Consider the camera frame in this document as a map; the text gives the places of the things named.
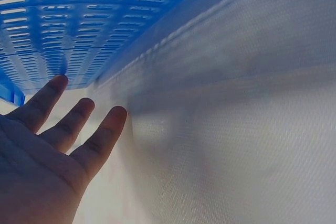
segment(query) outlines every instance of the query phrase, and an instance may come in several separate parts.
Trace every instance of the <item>blue perforated panel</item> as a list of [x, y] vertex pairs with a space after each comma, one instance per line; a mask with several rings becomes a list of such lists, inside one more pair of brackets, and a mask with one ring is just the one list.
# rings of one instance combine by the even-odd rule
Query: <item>blue perforated panel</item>
[[0, 0], [0, 96], [22, 104], [56, 74], [87, 87], [181, 1]]

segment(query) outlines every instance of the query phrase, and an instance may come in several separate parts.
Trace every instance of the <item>white fabric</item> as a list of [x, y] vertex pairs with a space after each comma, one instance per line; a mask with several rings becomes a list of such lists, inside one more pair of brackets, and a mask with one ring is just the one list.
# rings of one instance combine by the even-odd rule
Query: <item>white fabric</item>
[[130, 118], [78, 223], [335, 223], [336, 1], [187, 2], [88, 90]]

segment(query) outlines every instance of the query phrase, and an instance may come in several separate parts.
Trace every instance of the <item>palm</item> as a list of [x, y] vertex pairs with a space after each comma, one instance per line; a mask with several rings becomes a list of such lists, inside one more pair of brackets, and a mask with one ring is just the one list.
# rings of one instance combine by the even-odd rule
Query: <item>palm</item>
[[55, 127], [36, 135], [67, 85], [58, 76], [26, 105], [0, 116], [2, 223], [71, 223], [81, 197], [117, 141], [127, 113], [112, 109], [69, 156], [94, 103], [82, 99]]

